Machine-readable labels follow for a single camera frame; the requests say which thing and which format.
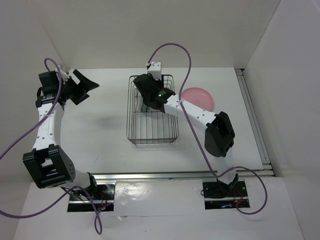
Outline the green blue patterned plate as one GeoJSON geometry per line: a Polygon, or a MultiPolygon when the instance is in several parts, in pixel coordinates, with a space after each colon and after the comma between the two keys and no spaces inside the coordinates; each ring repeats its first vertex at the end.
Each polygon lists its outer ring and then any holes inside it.
{"type": "Polygon", "coordinates": [[[152,108],[149,107],[149,106],[147,106],[145,103],[142,103],[142,106],[141,106],[140,111],[141,111],[142,113],[149,113],[149,112],[152,111],[152,108]]]}

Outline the clear glass plate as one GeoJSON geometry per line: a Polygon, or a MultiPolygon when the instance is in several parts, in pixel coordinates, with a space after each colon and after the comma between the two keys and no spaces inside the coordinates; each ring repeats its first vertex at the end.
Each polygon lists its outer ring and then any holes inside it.
{"type": "Polygon", "coordinates": [[[134,110],[135,112],[141,112],[143,107],[143,99],[139,96],[136,97],[135,102],[134,102],[134,110]]]}

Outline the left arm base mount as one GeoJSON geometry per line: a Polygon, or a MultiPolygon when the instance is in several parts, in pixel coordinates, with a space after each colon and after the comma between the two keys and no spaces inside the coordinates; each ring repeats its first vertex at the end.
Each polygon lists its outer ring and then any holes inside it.
{"type": "MultiPolygon", "coordinates": [[[[115,190],[116,183],[107,182],[98,184],[95,191],[88,191],[98,212],[104,213],[114,211],[115,190]]],[[[83,190],[73,190],[69,194],[67,212],[94,212],[94,207],[83,190]]]]}

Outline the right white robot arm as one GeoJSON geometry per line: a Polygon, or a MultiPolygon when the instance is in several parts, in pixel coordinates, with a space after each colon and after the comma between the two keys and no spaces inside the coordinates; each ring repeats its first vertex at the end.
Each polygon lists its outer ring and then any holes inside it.
{"type": "Polygon", "coordinates": [[[143,103],[153,110],[187,120],[191,130],[204,132],[202,152],[214,157],[217,164],[218,190],[223,196],[230,196],[236,189],[239,176],[232,156],[235,131],[227,113],[206,111],[168,88],[161,88],[150,74],[142,74],[133,80],[143,103]]]}

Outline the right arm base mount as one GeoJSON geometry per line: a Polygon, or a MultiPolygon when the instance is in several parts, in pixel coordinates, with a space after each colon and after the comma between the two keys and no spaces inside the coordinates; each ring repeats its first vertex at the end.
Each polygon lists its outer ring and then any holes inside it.
{"type": "Polygon", "coordinates": [[[205,210],[249,208],[250,201],[244,181],[239,181],[231,191],[222,191],[216,181],[203,182],[200,194],[205,210]]]}

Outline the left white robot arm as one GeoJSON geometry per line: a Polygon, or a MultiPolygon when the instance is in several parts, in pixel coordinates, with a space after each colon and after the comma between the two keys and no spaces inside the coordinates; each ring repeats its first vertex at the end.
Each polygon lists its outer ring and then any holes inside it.
{"type": "Polygon", "coordinates": [[[40,73],[42,86],[36,94],[35,106],[39,114],[40,126],[35,143],[30,152],[23,155],[22,161],[36,186],[44,188],[81,187],[76,194],[86,199],[97,197],[99,187],[93,175],[80,172],[61,148],[61,123],[65,113],[65,104],[71,100],[75,105],[89,98],[88,92],[99,87],[75,69],[78,78],[76,83],[72,77],[62,72],[62,83],[55,71],[40,73]]]}

